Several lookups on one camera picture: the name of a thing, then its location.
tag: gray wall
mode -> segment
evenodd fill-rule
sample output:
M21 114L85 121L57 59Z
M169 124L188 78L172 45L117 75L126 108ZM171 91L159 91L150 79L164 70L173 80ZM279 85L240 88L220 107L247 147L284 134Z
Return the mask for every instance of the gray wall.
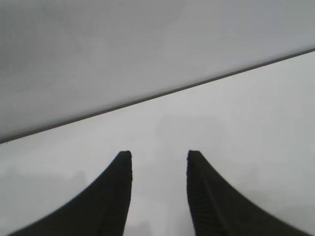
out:
M313 0L0 0L0 141L314 44Z

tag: white surface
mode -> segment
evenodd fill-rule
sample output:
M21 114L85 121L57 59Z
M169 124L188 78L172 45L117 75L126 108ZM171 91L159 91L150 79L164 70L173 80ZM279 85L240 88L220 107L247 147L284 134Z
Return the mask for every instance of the white surface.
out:
M126 236L191 236L186 156L203 152L245 196L315 234L315 53L0 145L1 235L133 154Z
M0 141L315 47L313 0L0 0Z

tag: white floor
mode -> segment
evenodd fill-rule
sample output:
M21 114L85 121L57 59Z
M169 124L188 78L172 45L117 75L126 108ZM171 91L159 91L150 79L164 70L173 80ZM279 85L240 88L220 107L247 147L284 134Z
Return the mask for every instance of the white floor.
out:
M315 53L0 145L0 235L133 154L126 236L194 235L186 156L203 152L245 196L315 234Z

